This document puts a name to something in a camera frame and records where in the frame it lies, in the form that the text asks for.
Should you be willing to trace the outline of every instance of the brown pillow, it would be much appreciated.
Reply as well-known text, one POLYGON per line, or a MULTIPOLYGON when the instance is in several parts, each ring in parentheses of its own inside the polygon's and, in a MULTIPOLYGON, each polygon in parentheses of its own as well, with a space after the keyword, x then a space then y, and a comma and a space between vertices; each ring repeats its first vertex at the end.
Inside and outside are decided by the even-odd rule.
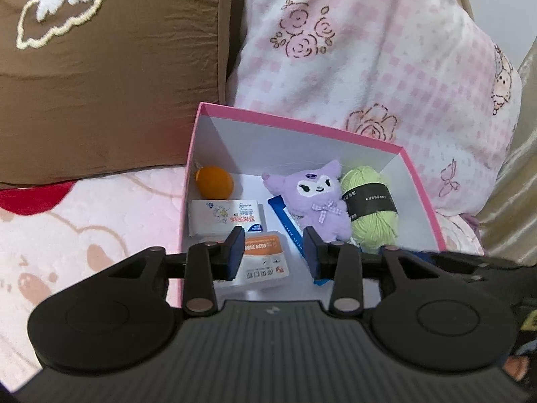
POLYGON ((230 4, 0 0, 2 186, 184 163, 224 102, 230 4))

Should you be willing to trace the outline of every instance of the beige curtain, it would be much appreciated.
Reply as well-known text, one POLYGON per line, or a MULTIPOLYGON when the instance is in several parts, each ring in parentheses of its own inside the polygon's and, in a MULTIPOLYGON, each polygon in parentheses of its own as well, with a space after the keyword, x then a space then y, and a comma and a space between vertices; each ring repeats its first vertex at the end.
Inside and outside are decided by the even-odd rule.
POLYGON ((537 40, 519 68, 522 107, 511 151, 495 191, 477 215, 485 250, 512 261, 537 263, 537 40))

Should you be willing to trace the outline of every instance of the white wall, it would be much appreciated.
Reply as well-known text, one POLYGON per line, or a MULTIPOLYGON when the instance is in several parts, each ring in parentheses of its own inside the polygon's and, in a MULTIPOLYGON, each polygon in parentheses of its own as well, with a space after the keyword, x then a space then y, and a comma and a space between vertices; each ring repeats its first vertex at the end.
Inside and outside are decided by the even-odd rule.
POLYGON ((470 0, 474 18, 518 68, 537 36, 537 0, 470 0))

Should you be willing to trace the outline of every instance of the pink checkered fabric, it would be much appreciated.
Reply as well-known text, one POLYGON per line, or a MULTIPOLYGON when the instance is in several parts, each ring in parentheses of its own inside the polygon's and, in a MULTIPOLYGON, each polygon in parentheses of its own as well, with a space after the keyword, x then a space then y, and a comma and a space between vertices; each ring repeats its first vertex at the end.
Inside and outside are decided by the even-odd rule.
POLYGON ((483 207, 522 88, 456 0, 245 0, 243 25, 231 105, 402 145, 438 212, 483 207))

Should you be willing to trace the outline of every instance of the white package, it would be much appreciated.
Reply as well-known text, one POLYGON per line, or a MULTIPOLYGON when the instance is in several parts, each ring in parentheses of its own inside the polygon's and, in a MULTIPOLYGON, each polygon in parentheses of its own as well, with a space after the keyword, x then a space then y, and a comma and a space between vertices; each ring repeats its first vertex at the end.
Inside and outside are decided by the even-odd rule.
POLYGON ((214 288, 222 293, 242 289, 264 289, 285 283, 289 268, 277 231, 246 234, 244 255, 237 276, 230 281, 215 280, 214 288))
POLYGON ((263 231, 257 200, 192 200, 189 235, 227 235, 235 226, 246 232, 263 231))

